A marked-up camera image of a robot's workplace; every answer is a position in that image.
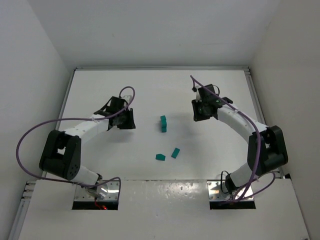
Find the teal arch block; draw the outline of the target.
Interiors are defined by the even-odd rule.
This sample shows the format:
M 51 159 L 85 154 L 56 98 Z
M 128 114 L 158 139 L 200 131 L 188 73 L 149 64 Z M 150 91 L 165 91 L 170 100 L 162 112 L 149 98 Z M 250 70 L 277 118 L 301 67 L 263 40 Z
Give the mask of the teal arch block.
M 161 126 L 161 132 L 166 133 L 167 132 L 167 125 L 162 125 Z

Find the teal pentagon roof block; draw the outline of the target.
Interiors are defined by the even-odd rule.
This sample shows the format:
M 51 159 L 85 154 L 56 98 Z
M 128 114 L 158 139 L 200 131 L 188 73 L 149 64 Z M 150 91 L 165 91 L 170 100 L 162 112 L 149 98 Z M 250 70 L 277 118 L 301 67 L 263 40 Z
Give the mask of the teal pentagon roof block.
M 155 155 L 155 159 L 157 161 L 165 161 L 166 160 L 166 156 L 161 154 L 161 153 L 158 153 L 158 154 Z

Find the teal small rectangular block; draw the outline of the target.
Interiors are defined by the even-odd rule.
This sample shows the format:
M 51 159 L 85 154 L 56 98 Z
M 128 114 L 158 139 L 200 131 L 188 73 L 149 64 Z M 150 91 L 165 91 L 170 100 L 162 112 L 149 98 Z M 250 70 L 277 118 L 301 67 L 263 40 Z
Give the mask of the teal small rectangular block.
M 174 158 L 174 159 L 176 159 L 177 156 L 179 155 L 179 153 L 180 153 L 180 149 L 176 147 L 176 148 L 173 150 L 173 152 L 172 152 L 172 154 L 171 154 L 171 157 Z

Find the small teal cube block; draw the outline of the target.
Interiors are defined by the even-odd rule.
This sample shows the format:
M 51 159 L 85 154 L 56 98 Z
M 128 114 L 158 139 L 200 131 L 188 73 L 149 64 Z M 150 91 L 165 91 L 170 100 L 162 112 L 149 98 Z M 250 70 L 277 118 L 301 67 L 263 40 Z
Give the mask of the small teal cube block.
M 161 121 L 162 123 L 166 123 L 166 122 L 167 122 L 166 116 L 165 116 L 165 115 L 162 115 L 162 116 L 160 117 L 160 121 Z

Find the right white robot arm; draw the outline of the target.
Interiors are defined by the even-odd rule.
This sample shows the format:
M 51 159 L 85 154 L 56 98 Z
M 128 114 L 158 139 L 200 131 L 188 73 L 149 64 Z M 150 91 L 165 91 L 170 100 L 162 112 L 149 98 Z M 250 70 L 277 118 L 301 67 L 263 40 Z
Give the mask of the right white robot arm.
M 196 122 L 215 118 L 228 125 L 247 143 L 246 163 L 228 173 L 222 191 L 232 194 L 249 181 L 288 163 L 284 134 L 280 127 L 267 126 L 247 116 L 228 97 L 220 97 L 213 84 L 193 86 L 193 119 Z

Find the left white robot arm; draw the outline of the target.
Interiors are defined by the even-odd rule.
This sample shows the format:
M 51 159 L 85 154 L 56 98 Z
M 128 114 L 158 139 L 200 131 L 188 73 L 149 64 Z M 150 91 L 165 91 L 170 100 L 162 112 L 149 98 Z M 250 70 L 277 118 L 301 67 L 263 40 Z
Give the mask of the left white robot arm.
M 44 145 L 39 168 L 95 192 L 102 176 L 82 165 L 82 147 L 113 127 L 135 129 L 133 109 L 129 107 L 133 99 L 133 95 L 113 96 L 89 120 L 62 131 L 52 130 Z

